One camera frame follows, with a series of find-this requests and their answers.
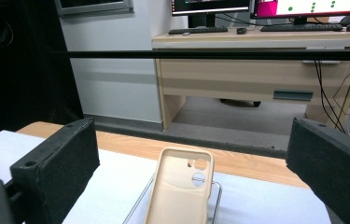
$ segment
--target black cable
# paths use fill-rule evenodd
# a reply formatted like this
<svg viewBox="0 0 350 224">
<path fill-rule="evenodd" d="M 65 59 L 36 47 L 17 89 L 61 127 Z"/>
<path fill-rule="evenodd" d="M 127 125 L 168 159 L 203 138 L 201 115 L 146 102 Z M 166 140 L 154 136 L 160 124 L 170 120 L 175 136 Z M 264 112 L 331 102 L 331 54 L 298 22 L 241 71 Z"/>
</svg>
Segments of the black cable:
<svg viewBox="0 0 350 224">
<path fill-rule="evenodd" d="M 318 79 L 319 85 L 320 85 L 320 100 L 321 100 L 321 103 L 323 106 L 323 110 L 325 111 L 326 115 L 329 117 L 329 120 L 331 120 L 331 122 L 335 125 L 335 127 L 337 129 L 339 129 L 341 132 L 346 133 L 342 124 L 339 122 L 339 120 L 340 120 L 339 117 L 337 116 L 337 114 L 334 111 L 334 108 L 332 107 L 331 103 L 329 102 L 329 98 L 327 97 L 326 93 L 324 92 L 323 78 L 322 78 L 322 71 L 321 71 L 321 61 L 318 61 L 318 63 L 317 63 L 317 61 L 315 61 L 315 69 L 316 69 L 316 73 L 317 73 L 317 79 Z M 329 112 L 325 108 L 324 99 L 326 99 L 327 103 L 329 104 L 329 107 L 330 107 L 332 113 L 334 114 L 335 118 L 337 119 L 337 121 L 334 121 L 332 119 L 331 115 L 329 114 Z"/>
<path fill-rule="evenodd" d="M 5 27 L 3 29 L 3 32 L 0 34 L 0 48 L 4 48 L 7 47 L 8 45 L 10 45 L 14 39 L 14 32 L 11 28 L 11 26 L 9 25 L 9 23 L 7 21 L 4 21 L 5 23 Z"/>
<path fill-rule="evenodd" d="M 334 95 L 332 96 L 332 99 L 334 100 L 335 104 L 341 109 L 341 113 L 345 114 L 345 115 L 348 115 L 347 112 L 344 112 L 343 111 L 343 108 L 340 106 L 340 104 L 338 103 L 338 101 L 335 99 L 337 94 L 339 93 L 341 87 L 343 86 L 344 82 L 346 81 L 347 78 L 349 78 L 350 76 L 350 72 L 349 74 L 343 79 L 343 81 L 341 82 L 340 84 L 340 87 L 338 88 L 338 90 L 334 93 Z"/>
<path fill-rule="evenodd" d="M 321 24 L 321 22 L 317 22 L 317 21 L 308 21 L 308 22 L 306 22 L 307 24 Z"/>
<path fill-rule="evenodd" d="M 236 21 L 231 21 L 231 22 L 241 23 L 241 24 L 247 24 L 247 25 L 256 25 L 256 26 L 288 25 L 288 23 L 272 24 L 272 25 L 260 25 L 260 24 L 257 24 L 257 23 L 249 22 L 249 21 L 242 21 L 242 20 L 239 20 L 239 19 L 237 19 L 237 18 L 235 18 L 235 17 L 233 17 L 233 16 L 230 16 L 230 15 L 228 15 L 228 14 L 226 14 L 226 13 L 223 13 L 223 15 L 225 15 L 225 16 L 227 16 L 227 17 L 233 19 L 233 20 L 236 20 Z M 219 16 L 216 16 L 216 18 L 221 19 L 221 20 L 224 20 L 224 21 L 229 21 L 229 20 L 227 20 L 227 19 L 225 19 L 225 18 L 221 18 L 221 17 L 219 17 Z"/>
<path fill-rule="evenodd" d="M 318 20 L 317 17 L 314 17 L 314 20 L 317 21 L 320 24 L 324 24 L 325 23 L 325 22 L 322 22 L 322 21 Z"/>
</svg>

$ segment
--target white wall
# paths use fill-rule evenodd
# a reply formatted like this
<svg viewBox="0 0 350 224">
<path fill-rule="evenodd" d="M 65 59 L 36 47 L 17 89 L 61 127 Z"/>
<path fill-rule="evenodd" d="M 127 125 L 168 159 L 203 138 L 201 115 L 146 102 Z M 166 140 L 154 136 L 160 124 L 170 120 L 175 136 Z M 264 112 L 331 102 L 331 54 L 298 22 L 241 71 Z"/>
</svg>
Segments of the white wall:
<svg viewBox="0 0 350 224">
<path fill-rule="evenodd" d="M 169 30 L 169 1 L 133 0 L 134 13 L 62 19 L 68 50 L 151 50 Z M 161 123 L 154 60 L 72 59 L 85 114 Z"/>
</svg>

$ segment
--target floor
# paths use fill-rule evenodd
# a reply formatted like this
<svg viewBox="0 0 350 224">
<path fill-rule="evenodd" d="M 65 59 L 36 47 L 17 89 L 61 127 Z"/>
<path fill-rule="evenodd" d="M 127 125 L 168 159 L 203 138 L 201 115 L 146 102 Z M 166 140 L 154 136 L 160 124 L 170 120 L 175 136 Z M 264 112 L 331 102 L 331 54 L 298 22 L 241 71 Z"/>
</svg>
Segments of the floor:
<svg viewBox="0 0 350 224">
<path fill-rule="evenodd" d="M 294 118 L 306 105 L 189 97 L 166 134 L 246 147 L 286 150 Z"/>
<path fill-rule="evenodd" d="M 305 118 L 306 105 L 188 97 L 169 129 L 159 124 L 96 118 L 97 130 L 201 147 L 284 158 L 294 118 Z M 344 128 L 350 134 L 350 119 Z"/>
</svg>

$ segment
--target beige phone case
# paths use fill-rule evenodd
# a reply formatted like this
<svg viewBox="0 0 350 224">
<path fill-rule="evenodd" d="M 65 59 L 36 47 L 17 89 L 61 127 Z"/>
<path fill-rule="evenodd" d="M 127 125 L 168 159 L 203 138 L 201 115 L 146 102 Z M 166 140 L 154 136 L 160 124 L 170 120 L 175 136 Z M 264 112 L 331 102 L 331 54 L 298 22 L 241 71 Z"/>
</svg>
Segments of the beige phone case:
<svg viewBox="0 0 350 224">
<path fill-rule="evenodd" d="M 149 198 L 146 224 L 206 224 L 214 158 L 205 150 L 166 147 Z"/>
</svg>

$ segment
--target black rod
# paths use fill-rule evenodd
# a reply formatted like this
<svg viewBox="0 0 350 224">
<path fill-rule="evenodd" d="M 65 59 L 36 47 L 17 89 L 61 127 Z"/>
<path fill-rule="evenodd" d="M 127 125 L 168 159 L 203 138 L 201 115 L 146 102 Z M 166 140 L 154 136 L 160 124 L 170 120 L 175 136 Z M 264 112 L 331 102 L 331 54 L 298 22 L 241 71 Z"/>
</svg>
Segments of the black rod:
<svg viewBox="0 0 350 224">
<path fill-rule="evenodd" d="M 106 59 L 221 59 L 221 60 L 335 60 L 350 61 L 350 49 L 256 49 L 256 50 L 110 50 L 50 51 L 55 57 Z"/>
</svg>

